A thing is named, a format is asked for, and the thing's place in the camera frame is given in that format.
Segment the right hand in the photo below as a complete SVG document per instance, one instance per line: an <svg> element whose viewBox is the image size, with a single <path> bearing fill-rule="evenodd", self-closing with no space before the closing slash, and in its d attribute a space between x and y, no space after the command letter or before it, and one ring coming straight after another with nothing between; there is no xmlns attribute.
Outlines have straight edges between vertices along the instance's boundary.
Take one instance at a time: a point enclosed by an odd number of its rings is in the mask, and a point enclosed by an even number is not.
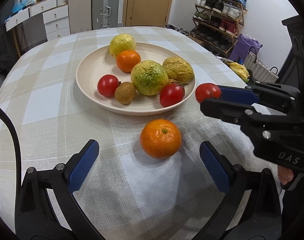
<svg viewBox="0 0 304 240"><path fill-rule="evenodd" d="M294 178L293 171L288 168L282 167L282 166L277 167L277 175L278 175L279 181L282 185L288 184Z"/></svg>

